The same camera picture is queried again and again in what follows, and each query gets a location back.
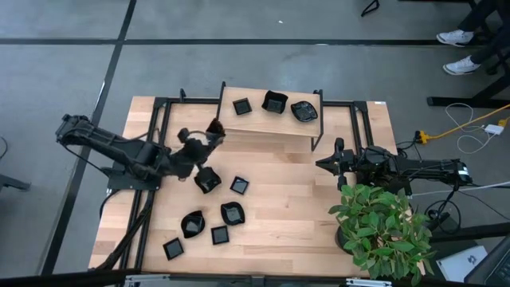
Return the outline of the black metal table frame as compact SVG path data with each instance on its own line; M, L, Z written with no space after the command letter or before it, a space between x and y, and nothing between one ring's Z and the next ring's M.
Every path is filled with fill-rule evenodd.
M157 139L178 150L180 129L205 130L217 118L219 97L136 96L124 136L157 127ZM150 204L147 221L124 255L126 267L168 274L360 277L363 271L335 243L338 223L328 211L340 201L337 179L316 161L333 153L336 138L359 150L376 144L378 136L394 144L386 105L325 99L324 134L314 151L308 137L226 130L224 142L206 162L222 183L203 194L193 179L165 177L156 191L118 191L104 205L90 266L106 260ZM249 181L243 195L230 190L235 176ZM227 226L220 207L228 202L242 205L245 223L228 226L229 242L214 245L210 229ZM205 228L184 238L181 221L196 210ZM168 261L163 244L174 238L184 253Z

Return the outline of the black furniture foot bar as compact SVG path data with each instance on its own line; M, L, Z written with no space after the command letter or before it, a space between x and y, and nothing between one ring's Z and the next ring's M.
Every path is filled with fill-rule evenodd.
M435 233L430 243L435 242L456 242L466 240L477 240L483 238L498 238L510 234L510 222L497 223L484 226L471 226L460 228L455 234Z

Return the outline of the black desk frame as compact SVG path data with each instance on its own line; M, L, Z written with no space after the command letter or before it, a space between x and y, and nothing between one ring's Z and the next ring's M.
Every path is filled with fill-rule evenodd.
M503 26L510 25L510 0L497 0L497 9L493 13L498 13L500 15L502 25L490 38L488 44L498 34ZM479 28L484 27L485 20ZM490 73L495 72L498 67L502 67L504 71L504 74L498 80L494 81L487 88L469 98L431 96L427 99L427 104L429 106L437 107L446 107L455 104L467 104L472 108L510 108L510 100L498 100L495 98L498 93L502 92L506 88L510 88L510 45L506 48L499 49L496 54L491 57L496 57L497 63L491 66L488 71Z

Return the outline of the black square mini plate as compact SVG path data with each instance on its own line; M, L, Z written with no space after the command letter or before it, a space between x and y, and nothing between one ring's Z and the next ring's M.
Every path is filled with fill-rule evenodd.
M219 245L230 241L228 226L217 226L210 229L212 236L212 243Z
M168 261L173 260L184 253L184 249L179 238L174 238L163 244L163 250Z
M235 176L229 189L233 192L243 195L247 191L248 186L249 186L249 181L247 181L246 179L243 179L239 176Z
M235 100L233 102L235 113L240 116L252 112L252 108L248 98Z

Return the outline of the person's foot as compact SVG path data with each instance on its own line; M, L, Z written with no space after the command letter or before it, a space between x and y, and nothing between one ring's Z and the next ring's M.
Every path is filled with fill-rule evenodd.
M474 63L471 57L465 57L459 61L448 63L442 66L442 69L452 76L462 76L474 73L481 67L481 64Z
M474 32L467 32L460 29L438 33L436 39L444 45L464 47L474 38Z

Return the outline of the dark chair base leg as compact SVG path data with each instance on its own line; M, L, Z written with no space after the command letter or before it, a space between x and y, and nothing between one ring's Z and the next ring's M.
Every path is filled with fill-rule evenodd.
M0 174L0 192L3 188L12 187L19 191L28 191L31 187L30 183L23 182L18 179L14 179L7 175Z

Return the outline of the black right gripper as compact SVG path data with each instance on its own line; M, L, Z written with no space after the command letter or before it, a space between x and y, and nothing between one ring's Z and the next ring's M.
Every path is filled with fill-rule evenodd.
M317 160L316 166L325 171L334 172L334 176L337 177L337 188L340 191L342 186L347 185L347 178L344 174L354 172L358 160L354 150L345 149L342 138L335 139L334 148L334 155Z

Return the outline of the green leafy potted plant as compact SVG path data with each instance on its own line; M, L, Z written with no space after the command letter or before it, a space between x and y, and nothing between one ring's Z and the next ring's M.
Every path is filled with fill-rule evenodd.
M435 255L424 214L411 211L408 197L381 187L342 185L340 204L328 211L339 223L341 248L371 279L407 279L417 287Z

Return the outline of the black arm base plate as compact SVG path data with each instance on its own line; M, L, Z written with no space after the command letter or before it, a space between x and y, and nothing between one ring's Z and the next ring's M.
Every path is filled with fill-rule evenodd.
M392 194L404 191L405 195L412 195L410 181L403 175L384 170L356 171L356 182L369 187L381 187Z
M158 190L161 182L161 177L152 175L146 179L136 178L118 163L114 163L108 176L108 188L113 190Z

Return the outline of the black rig beam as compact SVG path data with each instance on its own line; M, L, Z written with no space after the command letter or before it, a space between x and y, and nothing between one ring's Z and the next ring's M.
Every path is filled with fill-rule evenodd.
M108 285L123 285L126 276L137 274L168 274L168 273L141 273L138 269L93 269L78 273L46 274L30 277L12 277L0 279L0 287L105 287ZM359 277L293 277L269 275L225 275L225 274L194 274L170 273L169 281L233 281L247 283L252 287L266 287L272 283L312 283L337 284L347 287L347 278ZM390 281L393 287L489 287L456 281L443 281L432 277L424 277L416 285L406 277L401 280L391 280L384 277L377 281Z

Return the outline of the silver metal bracket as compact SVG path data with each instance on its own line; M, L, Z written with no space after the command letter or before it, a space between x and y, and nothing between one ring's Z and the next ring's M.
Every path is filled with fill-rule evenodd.
M170 274L137 274L125 277L123 287L140 287L142 283L169 281Z
M377 281L362 278L347 278L347 287L393 287L390 281Z

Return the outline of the dark grey laptop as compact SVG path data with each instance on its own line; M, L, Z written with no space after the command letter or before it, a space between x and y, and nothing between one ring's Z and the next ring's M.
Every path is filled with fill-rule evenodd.
M510 234L465 277L464 283L510 287Z

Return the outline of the white box with logo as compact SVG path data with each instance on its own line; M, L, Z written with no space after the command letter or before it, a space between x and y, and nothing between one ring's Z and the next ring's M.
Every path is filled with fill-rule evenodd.
M463 282L488 255L483 246L474 246L445 258L436 260L443 277L447 281Z

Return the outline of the person's leg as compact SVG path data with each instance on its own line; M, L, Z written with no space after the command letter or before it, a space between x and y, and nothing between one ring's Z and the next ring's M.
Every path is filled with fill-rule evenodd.
M496 54L499 49L506 48L509 45L510 25L505 25L488 45L471 55L470 61L476 65L480 65L491 56Z
M464 32L474 32L497 9L497 0L481 0L458 26Z

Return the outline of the wooden shelf with black legs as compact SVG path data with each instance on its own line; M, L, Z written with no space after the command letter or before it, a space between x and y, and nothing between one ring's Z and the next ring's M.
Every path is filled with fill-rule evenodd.
M287 107L281 114L268 112L262 108L266 93L265 89L236 88L223 82L216 117L226 130L308 137L314 151L324 134L323 91L320 89L311 93L286 92ZM238 115L233 103L244 99L249 102L251 111ZM289 105L300 101L307 101L314 107L317 114L315 120L304 123L295 118Z

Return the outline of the black rounded mini plate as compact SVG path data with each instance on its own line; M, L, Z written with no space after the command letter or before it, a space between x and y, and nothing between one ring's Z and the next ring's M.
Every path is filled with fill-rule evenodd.
M227 226L236 226L245 223L245 212L238 202L224 203L220 207L221 216Z

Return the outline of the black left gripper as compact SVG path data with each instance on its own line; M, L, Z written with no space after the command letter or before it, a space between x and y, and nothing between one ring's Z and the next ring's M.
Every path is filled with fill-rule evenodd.
M211 146L222 144L225 136L225 134L215 133L215 127L213 126L209 126L206 129L206 138ZM194 166L205 163L209 154L209 145L195 138L188 139L180 150L171 154L171 170L169 171L169 175L174 175L178 178L189 177Z

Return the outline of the black leaf-shaped mini plate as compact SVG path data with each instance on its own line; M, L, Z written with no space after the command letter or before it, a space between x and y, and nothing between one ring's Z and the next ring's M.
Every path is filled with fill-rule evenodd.
M299 101L291 105L292 114L300 122L310 122L318 118L318 113L314 106L307 101Z
M200 210L187 214L181 221L181 229L184 238L192 238L199 235L205 228L206 221Z

